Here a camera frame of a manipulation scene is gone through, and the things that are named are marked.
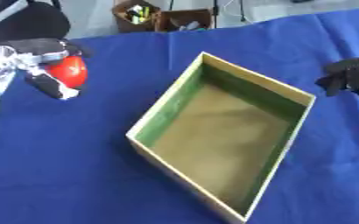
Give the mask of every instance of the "table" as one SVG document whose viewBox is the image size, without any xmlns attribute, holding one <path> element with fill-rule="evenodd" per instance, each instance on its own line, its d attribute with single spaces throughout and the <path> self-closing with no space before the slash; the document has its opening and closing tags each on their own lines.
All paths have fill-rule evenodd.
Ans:
<svg viewBox="0 0 359 224">
<path fill-rule="evenodd" d="M 359 223 L 359 96 L 314 85 L 359 57 L 359 10 L 77 41 L 95 51 L 83 96 L 19 77 L 0 102 L 0 224 L 225 223 L 124 136 L 201 51 L 318 96 L 250 223 Z"/>
</svg>

